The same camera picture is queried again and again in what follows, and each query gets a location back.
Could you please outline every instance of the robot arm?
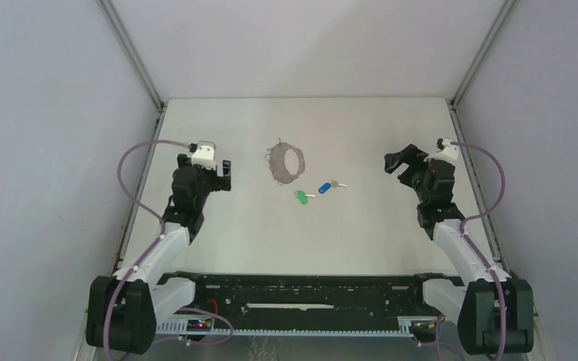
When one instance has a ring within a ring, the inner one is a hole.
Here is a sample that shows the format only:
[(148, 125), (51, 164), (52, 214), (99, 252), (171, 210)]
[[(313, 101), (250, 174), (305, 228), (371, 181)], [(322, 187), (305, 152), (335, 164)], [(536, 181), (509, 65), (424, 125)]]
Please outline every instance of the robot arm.
[(105, 311), (120, 280), (133, 268), (120, 291), (110, 322), (110, 347), (142, 354), (156, 335), (156, 327), (178, 309), (194, 300), (196, 285), (186, 278), (170, 278), (158, 285), (174, 258), (180, 255), (198, 234), (204, 216), (202, 209), (209, 193), (231, 190), (231, 162), (223, 161), (218, 176), (214, 144), (192, 144), (191, 157), (178, 155), (172, 196), (163, 214), (165, 233), (161, 241), (142, 260), (126, 259), (111, 277), (98, 276), (90, 286), (87, 312), (87, 343), (102, 347)]
[[(464, 215), (452, 202), (458, 148), (450, 139), (439, 139), (438, 153), (429, 155), (410, 144), (398, 153), (385, 155), (385, 171), (393, 173), (408, 165), (398, 179), (414, 189), (420, 204), (418, 223), (435, 241), (458, 271), (464, 287), (456, 286), (442, 275), (422, 275), (425, 304), (457, 323), (462, 346), (469, 354), (495, 353), (500, 342), (500, 312), (507, 314), (506, 353), (525, 353), (533, 347), (533, 293), (524, 280), (511, 278), (490, 257), (500, 278), (503, 295), (497, 294), (488, 267), (464, 240), (460, 223)], [(504, 297), (506, 310), (499, 308)]]

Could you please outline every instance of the white table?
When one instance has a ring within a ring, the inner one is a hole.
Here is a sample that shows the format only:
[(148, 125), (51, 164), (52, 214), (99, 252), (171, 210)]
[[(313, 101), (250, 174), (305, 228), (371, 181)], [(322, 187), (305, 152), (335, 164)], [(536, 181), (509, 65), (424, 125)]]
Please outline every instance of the white table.
[[(456, 139), (440, 98), (171, 100), (159, 139), (215, 142), (217, 162), (232, 161), (233, 188), (209, 196), (199, 235), (168, 271), (456, 275), (418, 226), (415, 192), (384, 172), (383, 159), (410, 143), (435, 152), (437, 139), (446, 137)], [(278, 138), (302, 149), (306, 160), (305, 173), (284, 186), (265, 160)], [(180, 152), (167, 144), (154, 152), (141, 200), (158, 212), (172, 193)], [(331, 189), (307, 205), (294, 197), (296, 190), (318, 194), (329, 179), (348, 188)], [(453, 191), (465, 216), (478, 213), (462, 161)], [(482, 223), (470, 228), (490, 254)], [(157, 230), (156, 219), (140, 210), (125, 259), (134, 260)]]

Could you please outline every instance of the silver key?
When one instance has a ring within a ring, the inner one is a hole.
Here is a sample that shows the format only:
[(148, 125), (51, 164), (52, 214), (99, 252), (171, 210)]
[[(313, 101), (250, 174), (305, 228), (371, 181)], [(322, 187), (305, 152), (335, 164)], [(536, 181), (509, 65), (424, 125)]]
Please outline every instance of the silver key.
[(331, 181), (331, 186), (332, 186), (333, 188), (337, 188), (337, 187), (343, 187), (343, 188), (346, 188), (346, 187), (347, 187), (347, 185), (346, 185), (346, 184), (341, 184), (341, 183), (338, 183), (338, 181), (337, 181), (337, 180), (332, 180), (332, 181)]

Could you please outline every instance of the gray fabric piece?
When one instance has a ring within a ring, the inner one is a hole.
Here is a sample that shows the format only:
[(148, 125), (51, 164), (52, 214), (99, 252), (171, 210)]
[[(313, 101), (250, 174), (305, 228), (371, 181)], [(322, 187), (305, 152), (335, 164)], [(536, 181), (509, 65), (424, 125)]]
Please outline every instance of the gray fabric piece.
[[(293, 150), (298, 156), (298, 172), (296, 172), (296, 174), (291, 174), (284, 163), (284, 155), (288, 150)], [(305, 157), (299, 148), (280, 141), (274, 147), (268, 149), (268, 151), (269, 169), (271, 170), (273, 179), (279, 184), (289, 184), (305, 172)]]

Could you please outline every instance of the gray floor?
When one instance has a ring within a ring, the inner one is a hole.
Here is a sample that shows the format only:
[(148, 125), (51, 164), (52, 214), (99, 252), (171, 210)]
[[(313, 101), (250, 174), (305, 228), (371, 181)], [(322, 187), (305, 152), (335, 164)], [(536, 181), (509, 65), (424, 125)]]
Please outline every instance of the gray floor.
[[(455, 327), (443, 327), (442, 340), (458, 344)], [(129, 361), (160, 360), (214, 361), (322, 361), (362, 360), (434, 361), (437, 353), (433, 347), (417, 348), (405, 338), (315, 338), (315, 337), (238, 337), (226, 344), (209, 347), (191, 346), (171, 342), (154, 345), (145, 355), (132, 355)], [(505, 356), (504, 361), (521, 361), (518, 355)], [(443, 348), (443, 361), (458, 361), (460, 357)], [(468, 361), (484, 361), (484, 356), (467, 356)]]

